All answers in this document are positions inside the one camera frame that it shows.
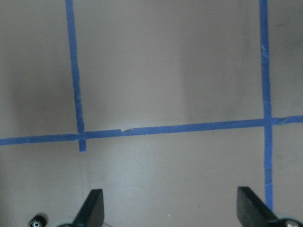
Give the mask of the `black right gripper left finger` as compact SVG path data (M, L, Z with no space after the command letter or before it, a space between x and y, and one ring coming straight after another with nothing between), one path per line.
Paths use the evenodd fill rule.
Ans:
M89 192L81 209L72 222L73 227L101 227L104 224L104 198L102 189Z

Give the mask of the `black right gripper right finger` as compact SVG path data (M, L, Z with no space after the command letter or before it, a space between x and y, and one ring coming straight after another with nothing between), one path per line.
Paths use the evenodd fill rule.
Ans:
M237 218L243 227L278 227L278 217L247 186L237 188Z

